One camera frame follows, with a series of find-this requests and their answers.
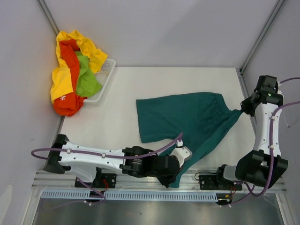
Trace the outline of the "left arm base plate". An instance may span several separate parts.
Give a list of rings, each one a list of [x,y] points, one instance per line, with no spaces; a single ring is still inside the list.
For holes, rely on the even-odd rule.
[[[95,179],[86,185],[92,188],[115,188],[117,181],[117,174],[115,173],[96,173]]]

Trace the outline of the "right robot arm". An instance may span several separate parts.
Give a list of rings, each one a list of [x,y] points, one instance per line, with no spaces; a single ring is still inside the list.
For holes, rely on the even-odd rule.
[[[256,118],[253,150],[241,158],[237,165],[222,165],[214,177],[214,184],[225,189],[234,182],[251,183],[271,188],[288,168],[288,161],[281,157],[279,148],[279,119],[283,95],[278,92],[276,77],[259,77],[252,95],[241,102],[243,113]]]

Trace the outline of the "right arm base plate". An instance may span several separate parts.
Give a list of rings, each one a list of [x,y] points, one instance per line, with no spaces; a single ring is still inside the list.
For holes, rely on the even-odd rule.
[[[242,190],[241,184],[234,184],[233,181],[220,178],[217,175],[199,175],[199,184],[201,190],[218,190],[218,191],[230,191],[230,190]]]

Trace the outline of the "teal green shorts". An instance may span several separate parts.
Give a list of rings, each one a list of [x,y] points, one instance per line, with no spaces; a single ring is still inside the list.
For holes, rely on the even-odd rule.
[[[138,99],[136,109],[142,143],[173,140],[182,133],[183,144],[192,151],[171,188],[179,188],[181,176],[220,144],[242,114],[212,92]]]

